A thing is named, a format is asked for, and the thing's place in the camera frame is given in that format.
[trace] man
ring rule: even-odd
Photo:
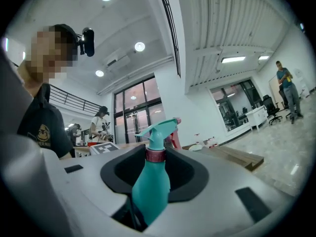
[[[78,46],[75,32],[66,25],[44,28],[32,38],[31,49],[17,72],[25,89],[33,96],[19,126],[18,134],[25,135],[42,148],[53,150],[60,159],[71,158],[73,148],[62,116],[48,103],[45,83],[62,68],[77,59]]]
[[[297,111],[297,117],[298,118],[303,118],[303,115],[301,114],[301,107],[300,107],[300,98],[297,93],[297,89],[295,84],[292,82],[292,74],[287,68],[284,68],[282,64],[277,61],[276,66],[278,68],[278,71],[276,73],[276,77],[278,79],[278,83],[283,86],[283,91],[285,94],[285,97],[288,101],[288,106],[291,111],[291,123],[294,124],[295,120],[295,111],[294,111],[294,104],[296,106],[296,111]]]
[[[71,143],[73,144],[73,146],[75,147],[76,146],[76,139],[81,137],[80,134],[77,134],[77,130],[81,130],[81,127],[79,124],[74,124],[73,126],[71,126],[68,130],[68,136],[69,136],[69,139],[71,141]],[[71,149],[70,151],[70,154],[73,158],[75,158],[75,149]]]

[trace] tiled floor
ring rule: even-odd
[[[299,194],[313,167],[316,138],[316,93],[301,101],[303,119],[294,124],[285,119],[289,111],[279,112],[281,122],[259,131],[254,129],[226,144],[234,149],[264,156],[264,163],[253,174],[292,196]]]

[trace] office chair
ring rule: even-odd
[[[277,112],[280,111],[280,108],[277,107],[277,103],[276,103],[276,107],[273,104],[272,98],[268,95],[265,95],[263,97],[263,104],[266,107],[266,110],[268,112],[268,117],[273,115],[273,118],[271,120],[269,120],[269,124],[272,125],[274,121],[278,120],[281,122],[281,118],[282,116],[277,116]]]

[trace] glass door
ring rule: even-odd
[[[126,142],[142,142],[147,141],[146,138],[135,137],[135,134],[141,133],[148,127],[148,115],[146,109],[141,109],[125,114],[126,120]]]

